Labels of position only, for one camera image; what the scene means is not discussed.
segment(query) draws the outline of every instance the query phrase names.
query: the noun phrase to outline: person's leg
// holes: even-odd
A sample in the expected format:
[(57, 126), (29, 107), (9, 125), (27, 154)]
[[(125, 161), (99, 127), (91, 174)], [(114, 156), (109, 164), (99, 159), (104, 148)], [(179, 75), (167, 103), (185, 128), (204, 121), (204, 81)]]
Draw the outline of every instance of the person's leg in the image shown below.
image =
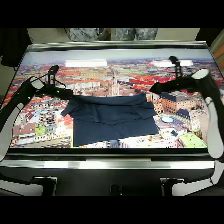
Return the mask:
[(70, 28), (69, 37), (75, 42), (98, 40), (98, 28)]
[(115, 28), (115, 40), (134, 40), (135, 29), (134, 28)]
[(155, 40), (158, 28), (135, 28), (138, 40)]

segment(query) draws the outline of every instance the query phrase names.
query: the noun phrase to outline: tabletop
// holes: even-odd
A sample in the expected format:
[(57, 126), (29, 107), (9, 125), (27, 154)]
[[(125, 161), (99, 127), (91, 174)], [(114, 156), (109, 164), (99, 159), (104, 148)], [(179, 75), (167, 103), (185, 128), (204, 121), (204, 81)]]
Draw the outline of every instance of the tabletop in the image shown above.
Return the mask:
[[(51, 66), (59, 65), (56, 78), (72, 89), (74, 95), (108, 97), (146, 93), (147, 101), (153, 102), (157, 112), (154, 116), (159, 129), (157, 135), (111, 139), (80, 148), (206, 148), (208, 111), (200, 94), (183, 90), (158, 96), (150, 92), (154, 83), (175, 79), (174, 67), (168, 60), (171, 55), (181, 61), (185, 75), (208, 68), (224, 100), (223, 76), (204, 43), (146, 41), (120, 46), (111, 42), (107, 47), (100, 43), (30, 46), (3, 105), (27, 78), (40, 77)], [(67, 103), (48, 96), (34, 97), (16, 119), (10, 148), (73, 148), (75, 124), (69, 115), (61, 115)]]

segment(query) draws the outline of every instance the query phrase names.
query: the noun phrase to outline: dark fabric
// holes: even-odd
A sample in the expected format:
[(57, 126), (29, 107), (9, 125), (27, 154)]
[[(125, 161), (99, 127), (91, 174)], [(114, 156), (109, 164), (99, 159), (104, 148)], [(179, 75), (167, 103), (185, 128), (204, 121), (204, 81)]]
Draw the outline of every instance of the dark fabric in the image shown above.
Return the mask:
[(152, 103), (136, 96), (74, 96), (62, 112), (74, 118), (74, 146), (158, 133)]
[(28, 45), (32, 44), (26, 28), (0, 28), (2, 65), (18, 67)]
[(206, 41), (207, 45), (211, 47), (212, 42), (222, 30), (223, 28), (200, 28), (196, 41)]

